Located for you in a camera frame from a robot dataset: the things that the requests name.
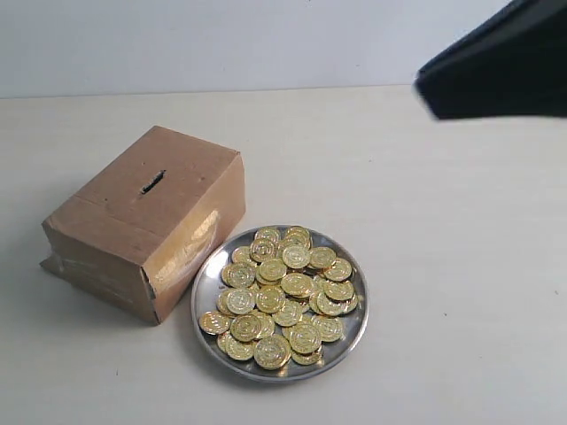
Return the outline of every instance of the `plate rim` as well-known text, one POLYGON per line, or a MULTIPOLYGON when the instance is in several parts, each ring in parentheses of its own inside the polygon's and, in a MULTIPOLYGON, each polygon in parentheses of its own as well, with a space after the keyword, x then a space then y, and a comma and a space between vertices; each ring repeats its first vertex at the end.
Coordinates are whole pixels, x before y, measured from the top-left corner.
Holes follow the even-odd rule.
POLYGON ((364 335, 364 332, 366 330, 366 327, 368 325, 368 320, 369 320, 369 287, 366 283, 366 277, 365 277, 364 273, 362 272, 361 267, 358 264, 358 262, 356 261, 356 259, 353 257, 353 255, 350 253, 349 250, 345 249, 345 247, 343 245, 341 245, 340 243, 337 243, 333 238, 325 235, 324 233, 318 232, 317 230, 313 230, 311 228, 305 227, 307 230, 309 230, 309 232, 313 232, 314 234, 324 236, 329 241, 334 243, 337 247, 339 247, 342 251, 347 252, 349 257, 351 258, 351 260, 353 262, 353 265, 356 267, 358 274, 361 277, 362 287, 364 288, 364 292, 365 292, 364 314, 362 316, 361 327, 359 328, 358 333, 354 337, 354 340, 346 348, 346 350, 341 352, 340 355, 336 359, 334 359, 331 363, 328 363, 324 367, 313 370, 313 371, 308 372, 304 375, 297 375, 297 376, 272 377, 272 376, 256 375, 256 374, 253 374, 253 373, 250 373, 250 372, 246 372, 246 371, 244 371, 244 370, 242 370, 238 367, 235 367, 229 361, 223 361, 222 359, 220 359, 217 356, 216 352, 214 352, 214 350, 211 348, 211 346, 205 340, 205 337, 203 336, 203 334, 201 332, 201 328, 198 325, 198 317, 195 314, 195 303, 196 303, 195 296, 196 296, 196 292, 197 292, 198 282, 199 282, 201 276, 205 272, 205 270, 206 270, 209 262, 211 261, 211 259, 216 254, 218 254, 223 249, 223 247, 225 245, 234 241, 235 239, 238 239, 239 237, 247 235, 249 233, 255 234, 258 231, 258 229, 260 229, 260 228, 266 228, 266 227, 288 228, 290 226, 298 226, 298 225, 297 224, 270 224, 270 225, 267 225, 267 226, 259 226, 257 228, 249 228, 247 230, 244 230, 244 231, 238 233, 237 235, 234 235, 234 236, 232 236, 228 239, 225 239, 213 252, 211 252, 207 256, 205 262, 202 264, 201 268, 198 270, 197 274, 193 278, 193 285, 192 285, 192 288, 191 288, 191 300, 190 300, 191 321, 193 322, 193 329, 195 330, 195 334, 197 335, 199 343, 205 348, 205 350, 213 357, 213 359, 215 361, 217 361, 218 363, 220 363, 224 367, 227 367, 228 369, 232 370, 233 372, 236 372, 237 375, 243 376, 244 378, 247 378, 247 379, 250 379, 252 381, 259 382, 259 383, 292 383, 292 382, 296 382, 296 381, 302 381, 302 380, 305 380, 305 379, 313 378, 313 377, 315 377, 319 374, 322 374, 323 372, 327 372, 328 370, 331 370, 332 368, 334 368, 334 366, 336 366, 338 363, 340 363, 342 360, 344 360, 345 357, 354 350, 356 345, 358 345, 358 343, 362 339, 362 336, 364 335))

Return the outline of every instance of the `pile of coins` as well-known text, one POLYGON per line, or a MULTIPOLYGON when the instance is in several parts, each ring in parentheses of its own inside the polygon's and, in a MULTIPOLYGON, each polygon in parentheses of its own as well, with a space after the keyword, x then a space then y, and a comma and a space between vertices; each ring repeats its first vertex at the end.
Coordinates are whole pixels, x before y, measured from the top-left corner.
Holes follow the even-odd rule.
POLYGON ((303 366, 322 361, 322 343, 344 337, 338 316, 352 312, 359 300, 348 280, 353 268, 331 248, 312 245, 305 228, 291 226, 282 238, 269 227, 232 252, 221 271, 230 289, 219 295, 218 311, 199 319, 222 352, 276 370, 290 359, 303 366))

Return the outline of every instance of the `coin slot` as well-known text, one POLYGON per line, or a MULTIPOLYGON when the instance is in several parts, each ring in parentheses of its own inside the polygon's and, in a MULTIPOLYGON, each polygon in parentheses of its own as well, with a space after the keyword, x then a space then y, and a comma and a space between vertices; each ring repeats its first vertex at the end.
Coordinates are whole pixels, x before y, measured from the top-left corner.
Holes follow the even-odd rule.
POLYGON ((156 184, 158 184, 159 182, 161 182, 163 180, 163 177, 166 175, 166 170, 161 170, 159 173, 157 173, 155 175, 155 177, 153 179, 151 179, 151 182, 149 182, 148 184, 146 184, 145 186, 143 186, 140 189, 140 193, 142 195, 145 195, 146 193, 148 193, 150 190, 152 190, 153 188, 155 188, 156 184))

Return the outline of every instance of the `box side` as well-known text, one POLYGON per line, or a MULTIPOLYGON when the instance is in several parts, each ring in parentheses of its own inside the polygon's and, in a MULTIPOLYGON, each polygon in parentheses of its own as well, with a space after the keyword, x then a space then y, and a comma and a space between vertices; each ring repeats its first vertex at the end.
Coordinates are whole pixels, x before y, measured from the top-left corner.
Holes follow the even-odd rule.
POLYGON ((42 268, 144 321, 158 322, 153 289, 144 281, 139 265, 65 235, 49 219, 43 222, 43 230, 52 251, 42 268))
POLYGON ((206 257, 224 241, 245 213, 245 170, 238 154, 166 241, 144 271, 163 321, 173 310, 206 257))

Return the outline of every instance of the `black object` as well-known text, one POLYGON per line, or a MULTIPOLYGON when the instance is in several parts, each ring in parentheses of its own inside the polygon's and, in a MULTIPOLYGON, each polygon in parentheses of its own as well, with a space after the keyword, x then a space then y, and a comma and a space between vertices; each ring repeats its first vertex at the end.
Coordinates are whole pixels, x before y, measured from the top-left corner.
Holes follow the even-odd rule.
POLYGON ((425 65, 439 119, 567 117, 567 0, 516 0, 425 65))

